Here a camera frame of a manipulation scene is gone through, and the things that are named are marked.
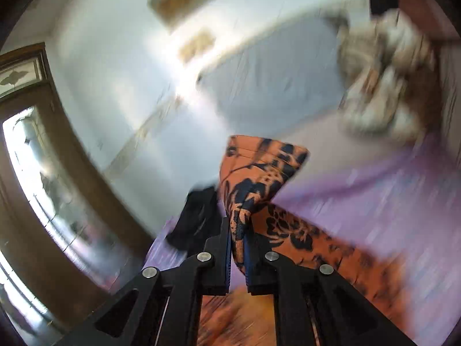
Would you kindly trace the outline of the orange black floral garment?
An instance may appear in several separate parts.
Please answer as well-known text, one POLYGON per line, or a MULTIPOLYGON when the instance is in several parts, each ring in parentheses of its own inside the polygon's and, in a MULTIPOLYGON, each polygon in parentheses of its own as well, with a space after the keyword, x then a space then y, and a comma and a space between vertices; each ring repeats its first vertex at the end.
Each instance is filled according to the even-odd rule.
MULTIPOLYGON (((219 195, 230 219, 238 271, 245 271, 243 238, 253 231, 271 250, 299 266, 332 266, 400 330, 410 332, 400 258, 379 258, 272 202, 308 155, 306 148, 271 139, 229 138, 220 167, 219 195)), ((275 345, 272 296, 252 296, 240 284, 225 297, 204 297, 198 343, 275 345)))

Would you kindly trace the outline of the black small garment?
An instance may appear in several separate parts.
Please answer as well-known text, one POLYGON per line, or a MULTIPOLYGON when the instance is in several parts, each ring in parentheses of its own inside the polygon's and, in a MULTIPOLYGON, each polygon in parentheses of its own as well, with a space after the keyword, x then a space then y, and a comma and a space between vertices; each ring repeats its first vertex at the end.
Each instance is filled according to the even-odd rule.
POLYGON ((188 193, 178 222, 166 239, 190 257, 203 251, 209 238, 220 234, 221 223, 215 187, 194 189, 188 193))

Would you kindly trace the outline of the wooden stained glass door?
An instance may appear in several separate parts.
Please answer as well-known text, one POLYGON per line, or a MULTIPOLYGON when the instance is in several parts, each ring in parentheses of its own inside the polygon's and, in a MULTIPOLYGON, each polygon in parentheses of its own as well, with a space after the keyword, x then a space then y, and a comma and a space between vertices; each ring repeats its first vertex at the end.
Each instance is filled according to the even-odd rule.
POLYGON ((140 270, 152 237, 71 128, 42 43, 1 56, 1 253, 69 330, 140 270))

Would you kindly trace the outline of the purple floral bed sheet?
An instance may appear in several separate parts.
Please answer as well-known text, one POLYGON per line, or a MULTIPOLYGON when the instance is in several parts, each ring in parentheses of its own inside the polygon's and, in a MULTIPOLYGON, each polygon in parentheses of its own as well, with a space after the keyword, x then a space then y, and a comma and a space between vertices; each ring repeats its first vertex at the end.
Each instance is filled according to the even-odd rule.
POLYGON ((438 137, 317 180, 302 181, 304 164, 272 202, 379 258, 400 258, 406 334, 418 345, 458 345, 460 171, 438 137))

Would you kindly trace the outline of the beige mattress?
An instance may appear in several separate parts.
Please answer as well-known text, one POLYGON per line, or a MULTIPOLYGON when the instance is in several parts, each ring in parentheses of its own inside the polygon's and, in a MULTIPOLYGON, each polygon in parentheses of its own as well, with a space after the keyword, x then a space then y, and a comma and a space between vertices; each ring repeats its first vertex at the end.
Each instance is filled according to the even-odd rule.
POLYGON ((270 139, 307 148, 309 165, 347 166, 365 160, 370 149, 350 137, 340 127, 339 113, 329 112, 278 134, 258 134, 256 138, 270 139))

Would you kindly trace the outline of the cream brown floral blanket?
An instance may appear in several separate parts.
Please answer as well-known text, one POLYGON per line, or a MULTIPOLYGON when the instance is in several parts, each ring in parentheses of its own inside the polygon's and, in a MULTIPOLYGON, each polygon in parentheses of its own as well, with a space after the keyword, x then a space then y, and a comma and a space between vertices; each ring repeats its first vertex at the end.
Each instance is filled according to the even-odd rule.
POLYGON ((356 135, 415 143, 441 119, 435 57, 427 36, 401 10, 351 26, 329 15, 346 91, 341 122, 356 135))

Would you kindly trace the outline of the grey pillow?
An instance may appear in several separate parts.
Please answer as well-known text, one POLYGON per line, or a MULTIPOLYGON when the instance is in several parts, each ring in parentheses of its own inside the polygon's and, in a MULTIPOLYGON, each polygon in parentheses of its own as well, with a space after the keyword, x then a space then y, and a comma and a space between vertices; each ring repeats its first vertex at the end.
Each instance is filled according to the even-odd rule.
POLYGON ((197 87, 233 133, 268 138, 339 107, 338 29, 305 16, 204 69, 197 87))

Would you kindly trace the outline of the brown wooden headboard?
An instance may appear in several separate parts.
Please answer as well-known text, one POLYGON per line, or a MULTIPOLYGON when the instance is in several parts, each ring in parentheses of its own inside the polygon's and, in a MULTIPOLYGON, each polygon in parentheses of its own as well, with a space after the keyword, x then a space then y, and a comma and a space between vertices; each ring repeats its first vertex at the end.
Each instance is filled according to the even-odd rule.
POLYGON ((435 0, 398 0, 398 7, 431 40, 460 40, 460 34, 435 0))

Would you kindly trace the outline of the small framed wall picture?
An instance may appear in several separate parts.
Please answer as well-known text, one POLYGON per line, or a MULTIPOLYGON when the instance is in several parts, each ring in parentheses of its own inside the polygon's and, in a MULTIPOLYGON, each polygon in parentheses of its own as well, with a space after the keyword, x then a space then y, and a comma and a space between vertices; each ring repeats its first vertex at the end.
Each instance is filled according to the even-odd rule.
POLYGON ((179 51, 180 59, 189 63, 196 56, 203 55, 213 47, 216 37, 209 30, 202 30, 185 43, 179 51))

